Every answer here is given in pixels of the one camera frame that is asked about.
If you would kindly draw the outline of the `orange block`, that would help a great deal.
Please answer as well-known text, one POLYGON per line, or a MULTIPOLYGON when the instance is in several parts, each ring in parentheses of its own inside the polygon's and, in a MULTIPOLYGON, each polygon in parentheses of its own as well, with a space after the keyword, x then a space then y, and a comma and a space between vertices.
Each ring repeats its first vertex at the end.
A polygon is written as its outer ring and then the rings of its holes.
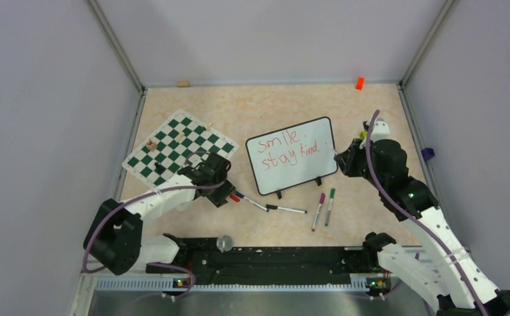
POLYGON ((365 83, 365 78, 364 77, 359 77, 358 80, 356 81, 355 88, 357 90, 362 90, 363 87, 364 87, 364 83, 365 83))

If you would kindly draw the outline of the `green white chess mat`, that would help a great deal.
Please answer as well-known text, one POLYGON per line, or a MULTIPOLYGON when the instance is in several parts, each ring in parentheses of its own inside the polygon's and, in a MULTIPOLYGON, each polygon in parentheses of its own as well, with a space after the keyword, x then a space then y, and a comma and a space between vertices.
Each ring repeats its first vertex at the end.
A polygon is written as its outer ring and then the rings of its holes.
POLYGON ((205 130, 206 124, 184 110, 174 112, 123 161, 122 167, 154 188, 169 180, 182 167, 196 164, 200 160, 196 151, 210 151, 232 158, 239 148, 238 143, 213 127, 205 130), (178 142, 175 139, 179 134, 184 134, 184 138, 178 142), (148 140, 157 143, 156 150, 149 151, 145 147, 148 140), (163 173, 155 171, 156 162, 166 168, 163 173))

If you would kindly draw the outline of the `magenta cap whiteboard marker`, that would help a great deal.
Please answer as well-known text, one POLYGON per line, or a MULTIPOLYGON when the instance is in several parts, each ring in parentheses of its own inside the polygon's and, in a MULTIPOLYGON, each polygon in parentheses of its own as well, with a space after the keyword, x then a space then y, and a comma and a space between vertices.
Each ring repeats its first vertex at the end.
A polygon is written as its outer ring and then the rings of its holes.
POLYGON ((317 209, 316 209, 316 214, 315 214, 315 217, 314 217, 314 221, 312 223, 312 228, 311 228, 312 232, 315 232, 316 229, 317 229, 319 218, 320 218, 320 214, 321 214, 321 210, 322 210, 322 206, 324 204, 325 198, 326 198, 326 195, 322 192, 320 194, 318 206, 317 206, 317 209))

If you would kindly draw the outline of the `black cap whiteboard marker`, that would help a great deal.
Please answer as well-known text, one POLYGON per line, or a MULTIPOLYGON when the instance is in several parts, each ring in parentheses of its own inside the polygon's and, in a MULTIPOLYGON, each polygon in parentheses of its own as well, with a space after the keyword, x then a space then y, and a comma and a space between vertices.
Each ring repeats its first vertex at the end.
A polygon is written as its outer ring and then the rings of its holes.
POLYGON ((302 209, 294 209, 294 208, 290 208, 290 207, 282 207, 282 206, 271 205, 271 204, 267 204, 266 208, 268 210, 289 211, 289 212, 300 213, 300 214, 307 214, 308 213, 306 210, 302 210, 302 209))

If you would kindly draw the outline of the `black chess piece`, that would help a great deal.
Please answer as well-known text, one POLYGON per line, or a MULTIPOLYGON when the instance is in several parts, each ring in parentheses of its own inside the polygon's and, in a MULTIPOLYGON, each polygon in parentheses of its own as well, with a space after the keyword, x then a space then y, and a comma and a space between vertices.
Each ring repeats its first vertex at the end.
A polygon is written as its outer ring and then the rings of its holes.
POLYGON ((155 171, 159 174, 163 173, 166 168, 164 166, 162 166, 160 163, 156 162, 155 164, 155 171))

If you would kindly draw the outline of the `green cap whiteboard marker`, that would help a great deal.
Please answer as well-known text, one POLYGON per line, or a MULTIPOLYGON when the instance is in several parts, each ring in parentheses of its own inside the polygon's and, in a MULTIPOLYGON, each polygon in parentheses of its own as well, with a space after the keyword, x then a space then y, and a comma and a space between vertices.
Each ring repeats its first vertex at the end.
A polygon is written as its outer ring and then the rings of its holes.
POLYGON ((333 201, 334 201, 334 197, 335 197, 335 192, 336 192, 336 189, 332 188, 330 190, 330 193, 329 193, 329 201, 328 201, 328 204, 327 204, 326 220, 325 220, 324 226, 329 226, 329 223, 330 223, 330 218, 331 218, 331 212, 332 212, 332 209, 333 209, 333 201))

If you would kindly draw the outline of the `wooden block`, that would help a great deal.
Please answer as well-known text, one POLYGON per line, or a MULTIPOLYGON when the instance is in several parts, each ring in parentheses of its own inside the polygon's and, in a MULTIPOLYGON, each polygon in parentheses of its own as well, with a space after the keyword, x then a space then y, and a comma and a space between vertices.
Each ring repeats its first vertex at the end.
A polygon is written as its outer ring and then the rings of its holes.
POLYGON ((190 87, 190 82, 186 81, 186 80, 179 81, 179 82, 176 83, 176 87, 178 87, 178 88, 188 88, 188 87, 190 87))

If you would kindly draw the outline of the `white whiteboard black frame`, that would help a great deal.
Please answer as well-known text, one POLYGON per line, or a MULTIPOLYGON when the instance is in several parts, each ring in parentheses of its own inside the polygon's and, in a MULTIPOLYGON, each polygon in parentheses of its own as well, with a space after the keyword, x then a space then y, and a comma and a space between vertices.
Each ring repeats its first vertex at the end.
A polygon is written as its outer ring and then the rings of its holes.
POLYGON ((338 170, 332 122, 319 117, 245 141, 245 148, 261 196, 281 195, 283 190, 322 178, 338 170))

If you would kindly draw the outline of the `purple block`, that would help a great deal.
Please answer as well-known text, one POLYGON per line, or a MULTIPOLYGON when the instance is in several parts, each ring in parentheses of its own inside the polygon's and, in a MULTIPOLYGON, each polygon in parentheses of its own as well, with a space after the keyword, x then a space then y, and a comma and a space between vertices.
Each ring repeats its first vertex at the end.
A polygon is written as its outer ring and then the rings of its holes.
POLYGON ((436 156, 434 149, 430 147, 425 147, 420 152, 424 161, 429 161, 436 156))

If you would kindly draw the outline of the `brown chess piece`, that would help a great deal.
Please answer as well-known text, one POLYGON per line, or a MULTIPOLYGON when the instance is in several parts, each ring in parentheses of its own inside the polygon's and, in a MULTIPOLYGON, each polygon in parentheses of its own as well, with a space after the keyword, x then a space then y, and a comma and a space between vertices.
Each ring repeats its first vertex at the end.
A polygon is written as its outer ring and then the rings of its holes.
POLYGON ((157 143, 153 140, 148 140, 145 144, 145 147, 149 150, 149 151, 154 151, 156 150, 157 148, 157 143))

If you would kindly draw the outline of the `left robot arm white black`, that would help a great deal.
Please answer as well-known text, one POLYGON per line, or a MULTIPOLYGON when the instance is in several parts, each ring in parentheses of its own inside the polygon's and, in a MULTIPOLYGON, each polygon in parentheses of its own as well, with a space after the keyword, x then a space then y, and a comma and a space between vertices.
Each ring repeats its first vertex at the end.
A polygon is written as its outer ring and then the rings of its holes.
POLYGON ((144 229, 176 209, 184 210, 198 198, 215 207, 227 203, 235 186, 228 180, 230 160, 214 152, 200 152, 199 162, 185 163, 169 180, 143 194, 117 201, 103 201, 83 241, 82 271, 107 269, 114 275, 162 263, 171 272, 187 262, 182 246, 172 237, 147 237, 144 229))

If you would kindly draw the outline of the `blue cap whiteboard marker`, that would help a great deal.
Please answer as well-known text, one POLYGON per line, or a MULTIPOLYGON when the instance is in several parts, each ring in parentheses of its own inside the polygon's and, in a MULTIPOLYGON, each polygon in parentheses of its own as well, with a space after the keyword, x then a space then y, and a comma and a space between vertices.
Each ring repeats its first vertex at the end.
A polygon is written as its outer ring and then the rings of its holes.
POLYGON ((269 209, 266 206, 263 206, 262 204, 254 201, 253 199, 250 199, 249 197, 245 196, 244 194, 240 193, 239 191, 236 191, 235 195, 238 196, 239 198, 251 203, 252 205, 256 206, 257 208, 259 208, 267 213, 269 212, 269 209))

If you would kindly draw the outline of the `grey round knob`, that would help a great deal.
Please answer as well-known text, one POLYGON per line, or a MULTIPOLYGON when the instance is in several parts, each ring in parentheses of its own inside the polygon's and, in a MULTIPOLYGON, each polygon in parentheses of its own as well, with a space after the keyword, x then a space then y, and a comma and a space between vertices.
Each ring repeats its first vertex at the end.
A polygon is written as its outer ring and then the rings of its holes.
POLYGON ((217 249, 221 253, 230 251, 233 248, 233 239, 228 235, 217 237, 217 249))

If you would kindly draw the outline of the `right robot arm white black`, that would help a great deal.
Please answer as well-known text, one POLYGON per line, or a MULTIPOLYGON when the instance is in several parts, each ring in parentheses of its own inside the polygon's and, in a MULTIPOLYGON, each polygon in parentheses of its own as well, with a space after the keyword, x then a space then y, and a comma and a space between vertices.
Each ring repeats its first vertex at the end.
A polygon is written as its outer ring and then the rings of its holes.
POLYGON ((436 315, 508 315, 510 290, 498 288, 479 269, 450 229, 439 201, 422 181, 409 175, 407 153, 395 140, 366 145, 355 138, 334 161, 348 177, 377 189, 383 206, 410 230, 435 266, 418 262, 387 233, 371 232, 362 244, 370 271, 394 273, 419 294, 436 315))

